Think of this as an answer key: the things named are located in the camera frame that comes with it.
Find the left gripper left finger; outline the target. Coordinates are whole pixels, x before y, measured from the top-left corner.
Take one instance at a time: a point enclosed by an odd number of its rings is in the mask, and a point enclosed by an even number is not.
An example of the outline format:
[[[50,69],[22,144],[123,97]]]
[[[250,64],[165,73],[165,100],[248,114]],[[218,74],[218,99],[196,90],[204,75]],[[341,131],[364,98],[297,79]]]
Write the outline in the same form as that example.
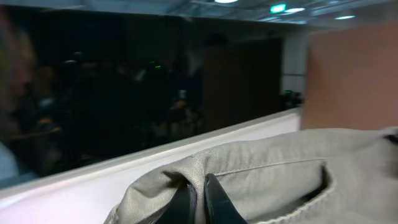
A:
[[[196,205],[195,188],[192,184],[184,182],[155,224],[194,224]]]

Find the khaki green shorts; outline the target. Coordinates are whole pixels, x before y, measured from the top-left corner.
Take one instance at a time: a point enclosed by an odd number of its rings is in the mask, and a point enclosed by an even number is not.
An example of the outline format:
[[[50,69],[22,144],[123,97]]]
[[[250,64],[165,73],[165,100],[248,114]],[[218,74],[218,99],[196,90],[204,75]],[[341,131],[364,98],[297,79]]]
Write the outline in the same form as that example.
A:
[[[308,129],[212,147],[133,182],[107,223],[155,223],[180,187],[194,223],[206,223],[206,176],[233,204],[227,223],[396,223],[396,128]]]

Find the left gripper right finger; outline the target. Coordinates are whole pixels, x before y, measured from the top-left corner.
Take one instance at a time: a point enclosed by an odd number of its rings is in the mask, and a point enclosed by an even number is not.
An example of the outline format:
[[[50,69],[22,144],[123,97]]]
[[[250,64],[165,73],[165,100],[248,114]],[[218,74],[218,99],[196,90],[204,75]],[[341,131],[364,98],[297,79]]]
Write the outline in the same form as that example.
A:
[[[235,209],[214,174],[207,174],[205,180],[206,222],[209,224],[248,224]]]

